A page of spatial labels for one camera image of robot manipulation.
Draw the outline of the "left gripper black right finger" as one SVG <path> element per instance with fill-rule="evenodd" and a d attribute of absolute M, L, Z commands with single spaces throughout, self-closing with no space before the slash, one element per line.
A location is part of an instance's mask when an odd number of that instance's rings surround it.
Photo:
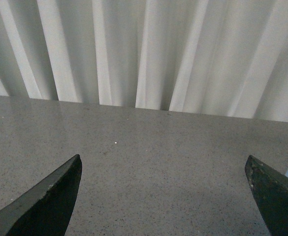
<path fill-rule="evenodd" d="M 288 236 L 288 177 L 250 155 L 245 174 L 258 210 L 272 236 Z"/>

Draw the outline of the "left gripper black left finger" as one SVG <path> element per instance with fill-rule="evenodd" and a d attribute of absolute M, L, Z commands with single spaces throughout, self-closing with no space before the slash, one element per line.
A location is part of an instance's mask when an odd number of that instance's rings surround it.
<path fill-rule="evenodd" d="M 77 154 L 0 210 L 0 236 L 65 235 L 81 175 Z"/>

